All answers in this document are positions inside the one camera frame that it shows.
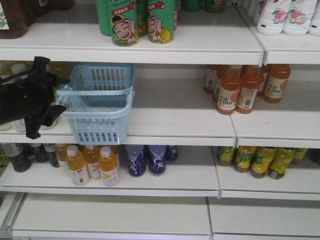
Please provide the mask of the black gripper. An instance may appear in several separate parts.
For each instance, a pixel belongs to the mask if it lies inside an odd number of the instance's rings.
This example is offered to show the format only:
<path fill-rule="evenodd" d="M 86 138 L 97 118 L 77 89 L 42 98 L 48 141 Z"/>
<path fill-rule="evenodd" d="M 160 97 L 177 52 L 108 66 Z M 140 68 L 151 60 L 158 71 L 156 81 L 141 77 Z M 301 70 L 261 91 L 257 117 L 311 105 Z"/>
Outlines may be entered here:
<path fill-rule="evenodd" d="M 40 127 L 50 127 L 67 108 L 52 105 L 53 87 L 70 83 L 70 79 L 47 72 L 50 59 L 36 56 L 31 70 L 0 81 L 0 123 L 24 119 L 26 137 L 37 139 Z"/>

